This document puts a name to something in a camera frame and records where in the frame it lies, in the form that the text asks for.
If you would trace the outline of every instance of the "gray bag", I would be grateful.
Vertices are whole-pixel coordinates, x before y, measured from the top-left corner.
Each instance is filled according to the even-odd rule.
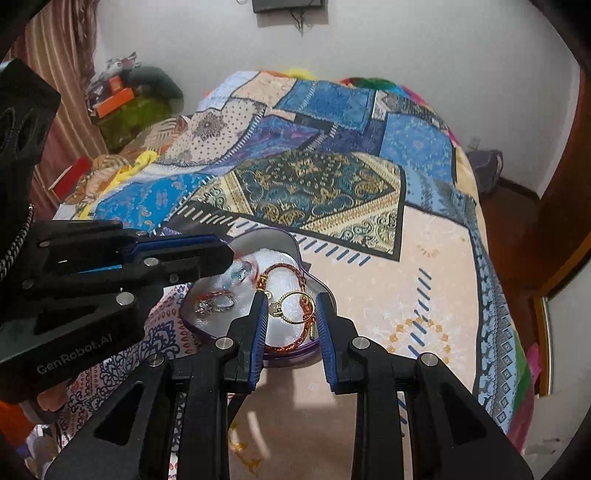
[[[500,150],[474,150],[468,154],[468,161],[476,178],[478,195],[493,191],[503,170],[503,152]]]

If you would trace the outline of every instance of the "yellow cloth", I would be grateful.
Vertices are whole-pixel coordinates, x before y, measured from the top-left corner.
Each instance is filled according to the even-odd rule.
[[[88,218],[89,213],[95,207],[95,205],[100,202],[101,198],[104,197],[105,193],[113,190],[115,187],[118,187],[121,183],[129,180],[131,177],[142,171],[148,165],[150,165],[154,160],[158,158],[158,154],[153,150],[146,150],[142,154],[139,155],[138,158],[135,159],[133,165],[126,165],[121,167],[117,172],[117,175],[111,180],[111,183],[107,185],[100,196],[91,204],[87,205],[84,210],[81,211],[78,219],[86,220]]]

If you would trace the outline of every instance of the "bedspread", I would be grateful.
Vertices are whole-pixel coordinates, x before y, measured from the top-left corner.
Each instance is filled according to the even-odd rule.
[[[415,94],[361,83],[376,86],[234,74],[164,155],[98,203],[95,218],[161,234],[173,225],[227,238],[265,226],[291,232],[361,335],[399,355],[436,353],[511,434],[523,427],[512,421],[531,377],[467,159]],[[71,385],[63,443],[147,355],[197,351],[178,318],[187,289],[167,290],[144,341]],[[398,404],[410,468],[402,394]],[[230,427],[232,478],[346,477],[354,419],[355,398],[330,393],[320,362],[265,370]]]

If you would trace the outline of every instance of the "pink curtain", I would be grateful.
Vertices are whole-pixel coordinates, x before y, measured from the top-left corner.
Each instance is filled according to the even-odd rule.
[[[31,201],[36,218],[53,217],[59,201],[47,188],[79,157],[108,153],[88,116],[84,90],[94,74],[96,5],[99,0],[52,0],[26,26],[7,59],[18,57],[61,93],[41,163],[35,167]]]

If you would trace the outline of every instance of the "wooden door frame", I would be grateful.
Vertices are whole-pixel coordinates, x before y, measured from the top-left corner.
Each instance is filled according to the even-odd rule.
[[[583,243],[562,267],[534,294],[535,319],[540,337],[540,359],[542,371],[540,373],[540,396],[552,393],[552,339],[550,319],[548,318],[547,302],[564,288],[579,271],[587,264],[591,257],[591,232],[587,234]]]

